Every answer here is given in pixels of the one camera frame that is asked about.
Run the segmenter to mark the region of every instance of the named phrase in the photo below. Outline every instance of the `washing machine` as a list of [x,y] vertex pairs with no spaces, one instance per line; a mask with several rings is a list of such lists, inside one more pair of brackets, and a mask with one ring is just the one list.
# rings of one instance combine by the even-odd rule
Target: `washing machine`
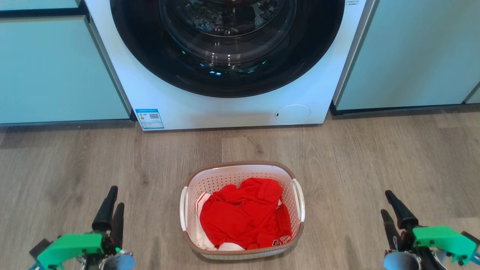
[[323,123],[366,0],[86,0],[143,130]]

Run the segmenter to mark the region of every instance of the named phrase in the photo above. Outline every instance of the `round black door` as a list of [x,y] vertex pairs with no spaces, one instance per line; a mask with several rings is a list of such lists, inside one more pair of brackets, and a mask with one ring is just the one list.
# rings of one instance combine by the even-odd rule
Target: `round black door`
[[123,42],[148,70],[219,98],[263,94],[302,76],[332,44],[345,7],[345,0],[110,3]]

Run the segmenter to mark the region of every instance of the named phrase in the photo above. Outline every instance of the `basket rim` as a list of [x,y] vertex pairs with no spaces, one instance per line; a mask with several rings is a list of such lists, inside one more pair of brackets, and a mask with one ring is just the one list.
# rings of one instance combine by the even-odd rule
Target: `basket rim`
[[[190,185],[190,182],[197,176],[199,173],[210,170],[210,169],[215,169],[215,168],[224,168],[224,167],[232,167],[232,166],[239,166],[239,165],[268,165],[268,166],[275,166],[283,169],[284,171],[287,172],[287,174],[292,178],[295,179],[295,175],[293,172],[287,168],[285,165],[274,162],[274,161],[236,161],[236,162],[225,162],[225,163],[220,163],[220,164],[215,164],[215,165],[209,165],[202,167],[198,170],[196,170],[194,173],[191,174],[189,179],[187,180],[187,183],[185,184],[186,187]],[[206,250],[206,249],[201,249],[195,245],[194,242],[190,239],[188,232],[184,231],[185,238],[187,239],[188,244],[190,247],[197,253],[203,254],[203,255],[247,255],[247,254],[257,254],[257,253],[264,253],[264,252],[271,252],[271,251],[276,251],[280,249],[287,249],[289,247],[292,247],[296,244],[296,242],[300,239],[300,236],[303,232],[303,227],[304,227],[304,222],[300,222],[299,229],[297,231],[297,234],[295,237],[292,238],[292,240],[286,244],[283,245],[276,245],[272,247],[264,247],[264,248],[258,248],[258,249],[247,249],[247,250],[240,250],[240,251],[218,251],[218,250]]]

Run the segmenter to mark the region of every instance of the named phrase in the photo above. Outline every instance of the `laundry basket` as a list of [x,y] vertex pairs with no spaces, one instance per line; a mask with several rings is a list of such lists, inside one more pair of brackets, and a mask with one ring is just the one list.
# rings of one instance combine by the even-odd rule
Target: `laundry basket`
[[[292,227],[291,241],[283,245],[242,251],[217,251],[199,248],[195,222],[195,202],[197,198],[202,192],[212,194],[228,184],[239,186],[243,180],[250,177],[274,179],[283,188],[283,203],[288,208]],[[304,220],[305,200],[300,184],[287,167],[276,162],[231,162],[201,168],[190,176],[180,196],[180,224],[185,237],[195,252],[209,259],[252,259],[282,253],[296,244],[303,231]]]

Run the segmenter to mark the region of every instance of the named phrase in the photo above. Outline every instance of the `green plastic bracket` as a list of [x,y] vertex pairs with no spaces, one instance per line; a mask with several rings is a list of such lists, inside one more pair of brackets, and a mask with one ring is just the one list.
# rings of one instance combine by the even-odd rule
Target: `green plastic bracket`
[[452,263],[462,261],[467,265],[477,245],[448,226],[417,227],[414,228],[414,247],[427,246],[450,252]]
[[69,259],[100,252],[103,253],[101,234],[66,234],[48,246],[37,259],[45,269],[63,269],[62,263]]

